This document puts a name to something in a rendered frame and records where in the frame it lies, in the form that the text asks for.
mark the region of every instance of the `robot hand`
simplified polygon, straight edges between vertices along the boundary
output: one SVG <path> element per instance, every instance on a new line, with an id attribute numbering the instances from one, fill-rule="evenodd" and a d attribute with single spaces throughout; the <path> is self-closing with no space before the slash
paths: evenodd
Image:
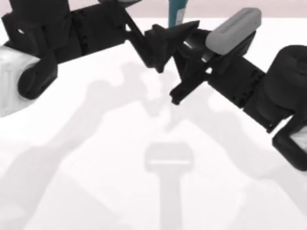
<path id="1" fill-rule="evenodd" d="M 39 60 L 7 46 L 0 46 L 0 117 L 23 110 L 35 102 L 19 94 L 18 82 L 22 73 Z"/>

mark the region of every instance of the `teal handle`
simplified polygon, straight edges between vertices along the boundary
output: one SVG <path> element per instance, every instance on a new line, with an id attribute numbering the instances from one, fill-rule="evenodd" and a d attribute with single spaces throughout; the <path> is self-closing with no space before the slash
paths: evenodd
<path id="1" fill-rule="evenodd" d="M 188 0 L 168 0 L 168 27 L 176 25 L 176 21 L 181 21 L 187 7 Z"/>

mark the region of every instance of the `white surface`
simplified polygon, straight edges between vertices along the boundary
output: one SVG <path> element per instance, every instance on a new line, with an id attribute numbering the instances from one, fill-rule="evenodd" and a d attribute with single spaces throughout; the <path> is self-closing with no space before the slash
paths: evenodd
<path id="1" fill-rule="evenodd" d="M 214 53 L 226 55 L 261 25 L 261 11 L 243 8 L 213 30 L 206 39 L 206 46 Z"/>
<path id="2" fill-rule="evenodd" d="M 247 58 L 267 70 L 307 45 L 306 28 L 264 19 Z M 33 106 L 0 119 L 0 229 L 164 230 L 161 206 L 168 230 L 305 230 L 307 178 L 211 88 L 172 105 L 177 83 L 173 62 L 158 75 L 129 43 L 61 65 Z M 162 156 L 182 165 L 155 165 Z"/>
<path id="3" fill-rule="evenodd" d="M 37 57 L 0 46 L 0 117 L 11 115 L 35 102 L 22 97 L 17 84 L 24 70 L 38 61 Z"/>

